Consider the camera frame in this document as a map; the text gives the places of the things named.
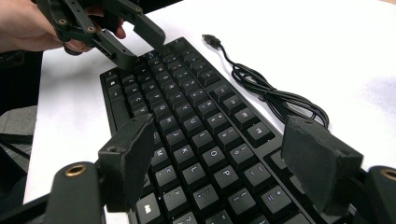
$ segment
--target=human hand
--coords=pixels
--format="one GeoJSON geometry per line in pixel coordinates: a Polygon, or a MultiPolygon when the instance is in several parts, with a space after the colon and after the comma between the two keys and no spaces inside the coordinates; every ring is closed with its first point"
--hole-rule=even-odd
{"type": "MultiPolygon", "coordinates": [[[[99,7],[84,8],[88,15],[103,16],[99,7]]],[[[125,38],[122,21],[115,36],[125,38]]],[[[0,0],[0,53],[25,49],[40,51],[65,45],[76,52],[90,50],[84,42],[71,40],[63,43],[47,18],[31,0],[0,0]]]]}

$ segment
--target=white surface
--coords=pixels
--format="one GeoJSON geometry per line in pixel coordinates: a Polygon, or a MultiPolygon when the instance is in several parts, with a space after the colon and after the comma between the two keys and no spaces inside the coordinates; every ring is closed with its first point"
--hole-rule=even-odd
{"type": "MultiPolygon", "coordinates": [[[[202,34],[218,37],[233,61],[261,72],[277,89],[320,105],[331,133],[365,156],[365,170],[396,167],[396,6],[377,0],[184,0],[149,16],[165,30],[166,42],[185,36],[228,79],[231,67],[202,34]]],[[[122,43],[133,53],[151,50],[131,25],[125,28],[122,43]]],[[[99,75],[113,66],[96,49],[78,57],[63,49],[44,54],[26,202],[49,193],[65,165],[97,160],[110,138],[99,75]]],[[[266,105],[241,92],[283,133],[266,105]]],[[[120,214],[107,220],[127,223],[120,214]]]]}

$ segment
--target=black cable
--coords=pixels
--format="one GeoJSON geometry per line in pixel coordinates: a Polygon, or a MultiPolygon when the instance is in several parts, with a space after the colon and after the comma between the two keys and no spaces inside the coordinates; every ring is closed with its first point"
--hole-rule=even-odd
{"type": "Polygon", "coordinates": [[[222,50],[225,60],[233,66],[233,71],[231,72],[233,79],[247,91],[258,94],[259,99],[266,102],[276,117],[283,123],[286,122],[287,116],[298,116],[316,122],[318,122],[316,118],[319,118],[321,123],[318,123],[326,129],[329,127],[329,117],[318,105],[313,104],[300,95],[277,90],[259,72],[241,63],[231,61],[227,57],[227,53],[220,41],[213,35],[202,35],[202,37],[206,44],[212,48],[220,48],[222,50]],[[310,111],[312,115],[307,116],[301,109],[310,111]]]}

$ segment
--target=keycap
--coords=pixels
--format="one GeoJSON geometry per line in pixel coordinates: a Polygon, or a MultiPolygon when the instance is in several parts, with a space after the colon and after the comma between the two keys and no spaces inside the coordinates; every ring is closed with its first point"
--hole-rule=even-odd
{"type": "Polygon", "coordinates": [[[259,119],[251,112],[249,108],[242,109],[233,115],[233,121],[239,130],[244,131],[253,124],[259,122],[259,119]]]}
{"type": "Polygon", "coordinates": [[[245,137],[251,145],[259,147],[274,138],[274,134],[261,121],[245,131],[245,137]]]}
{"type": "Polygon", "coordinates": [[[237,171],[245,169],[257,160],[251,149],[245,143],[232,149],[228,155],[231,165],[237,171]]]}
{"type": "Polygon", "coordinates": [[[195,163],[183,170],[182,176],[188,190],[197,189],[207,181],[205,171],[200,163],[195,163]]]}
{"type": "Polygon", "coordinates": [[[212,135],[210,135],[207,130],[196,134],[191,139],[191,146],[198,155],[209,150],[215,145],[215,140],[213,140],[212,135]]]}
{"type": "Polygon", "coordinates": [[[136,204],[136,210],[140,223],[157,224],[164,220],[154,193],[140,199],[136,204]]]}
{"type": "Polygon", "coordinates": [[[172,218],[189,208],[184,190],[181,187],[169,190],[163,195],[163,203],[168,218],[172,218]]]}
{"type": "Polygon", "coordinates": [[[210,172],[217,171],[228,163],[219,147],[209,149],[202,154],[202,158],[204,160],[203,165],[205,169],[210,172]]]}
{"type": "Polygon", "coordinates": [[[261,162],[249,167],[244,172],[244,180],[247,189],[253,194],[262,191],[266,186],[274,182],[271,178],[271,174],[265,169],[261,162]]]}
{"type": "Polygon", "coordinates": [[[241,136],[233,127],[230,127],[217,135],[219,147],[223,151],[229,151],[232,148],[243,143],[241,136]]]}
{"type": "Polygon", "coordinates": [[[157,186],[160,192],[168,191],[178,184],[175,169],[169,165],[155,173],[157,186]]]}
{"type": "Polygon", "coordinates": [[[182,170],[197,161],[190,145],[186,145],[176,150],[173,155],[178,170],[182,170]]]}
{"type": "Polygon", "coordinates": [[[245,104],[242,103],[238,96],[234,95],[224,102],[222,102],[222,108],[228,116],[235,114],[236,112],[245,108],[245,104]]]}
{"type": "Polygon", "coordinates": [[[173,224],[198,224],[198,221],[192,212],[188,212],[187,214],[184,214],[181,217],[178,217],[172,223],[173,224]]]}
{"type": "Polygon", "coordinates": [[[269,210],[268,217],[273,221],[288,213],[293,207],[293,202],[280,186],[275,186],[265,192],[261,199],[269,210]]]}
{"type": "Polygon", "coordinates": [[[225,210],[221,210],[212,217],[209,217],[206,221],[206,224],[233,224],[230,217],[228,216],[225,210]]]}
{"type": "Polygon", "coordinates": [[[227,85],[222,85],[214,89],[210,94],[215,98],[216,102],[221,103],[227,98],[233,96],[233,92],[228,88],[227,85]]]}
{"type": "Polygon", "coordinates": [[[256,202],[247,189],[240,189],[228,197],[228,205],[230,205],[229,211],[232,216],[239,221],[246,220],[258,210],[256,202]]]}
{"type": "Polygon", "coordinates": [[[196,190],[192,194],[192,200],[197,212],[204,216],[219,205],[219,196],[212,185],[196,190]]]}
{"type": "Polygon", "coordinates": [[[239,185],[239,176],[230,165],[216,172],[214,177],[221,194],[226,194],[239,185]]]}

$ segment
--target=black keyboard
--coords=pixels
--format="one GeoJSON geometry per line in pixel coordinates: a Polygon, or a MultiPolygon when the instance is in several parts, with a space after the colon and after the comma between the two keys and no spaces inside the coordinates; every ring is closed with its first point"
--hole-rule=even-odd
{"type": "Polygon", "coordinates": [[[345,223],[318,214],[280,158],[282,135],[185,38],[100,76],[112,134],[155,117],[131,223],[345,223]]]}

